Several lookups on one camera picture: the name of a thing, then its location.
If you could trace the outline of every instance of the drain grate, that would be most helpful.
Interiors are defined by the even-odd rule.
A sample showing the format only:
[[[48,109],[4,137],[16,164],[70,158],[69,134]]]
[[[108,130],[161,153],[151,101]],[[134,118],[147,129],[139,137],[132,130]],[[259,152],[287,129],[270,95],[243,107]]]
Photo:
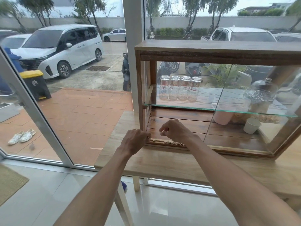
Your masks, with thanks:
[[[108,70],[110,68],[111,67],[107,67],[107,66],[92,66],[92,67],[89,67],[86,70],[106,71],[106,70]]]

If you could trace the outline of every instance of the blue shoe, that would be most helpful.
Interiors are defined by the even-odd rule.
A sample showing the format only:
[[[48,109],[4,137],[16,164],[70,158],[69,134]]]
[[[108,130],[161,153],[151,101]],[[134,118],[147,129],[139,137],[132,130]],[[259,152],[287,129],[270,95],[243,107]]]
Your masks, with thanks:
[[[124,182],[121,182],[121,184],[122,184],[124,193],[126,193],[126,191],[128,190],[127,185]]]

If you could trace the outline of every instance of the doormat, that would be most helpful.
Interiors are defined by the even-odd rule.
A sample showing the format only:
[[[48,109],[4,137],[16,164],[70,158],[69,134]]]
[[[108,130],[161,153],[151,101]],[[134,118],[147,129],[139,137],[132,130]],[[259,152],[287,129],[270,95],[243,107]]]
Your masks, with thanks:
[[[28,178],[0,164],[0,206],[21,189]]]
[[[111,67],[107,67],[107,66],[92,66],[92,67],[89,67],[86,70],[107,71],[110,68]]]

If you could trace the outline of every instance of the wooden cabinet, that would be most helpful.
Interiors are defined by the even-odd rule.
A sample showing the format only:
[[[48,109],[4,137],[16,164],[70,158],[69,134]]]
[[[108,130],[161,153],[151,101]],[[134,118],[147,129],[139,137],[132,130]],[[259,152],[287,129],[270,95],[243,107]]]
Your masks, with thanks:
[[[135,47],[140,129],[156,139],[151,145],[189,153],[159,133],[179,119],[220,154],[276,159],[300,135],[300,50],[298,43],[144,41]],[[201,78],[196,100],[161,97],[162,75]],[[265,79],[250,98],[254,82]],[[244,131],[248,118],[260,122],[253,134]]]

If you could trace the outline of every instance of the yellow bin lid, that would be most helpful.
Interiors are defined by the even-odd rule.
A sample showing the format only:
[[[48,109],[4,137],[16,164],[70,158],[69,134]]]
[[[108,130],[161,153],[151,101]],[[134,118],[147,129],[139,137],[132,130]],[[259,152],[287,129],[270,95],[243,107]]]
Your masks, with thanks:
[[[43,72],[40,70],[28,70],[20,73],[20,76],[25,79],[25,78],[34,78],[34,77],[39,77],[42,76]]]

